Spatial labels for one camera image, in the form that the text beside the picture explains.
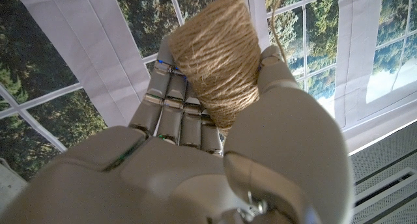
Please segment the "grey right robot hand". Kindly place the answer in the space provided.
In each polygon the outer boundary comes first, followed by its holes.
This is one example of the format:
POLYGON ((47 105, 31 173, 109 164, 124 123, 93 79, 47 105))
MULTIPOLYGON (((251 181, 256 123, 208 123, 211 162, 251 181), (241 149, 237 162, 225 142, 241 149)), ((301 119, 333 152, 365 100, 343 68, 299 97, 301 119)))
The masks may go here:
POLYGON ((276 46, 258 102, 224 142, 162 40, 145 100, 53 159, 2 223, 349 223, 352 167, 335 120, 301 90, 276 46))

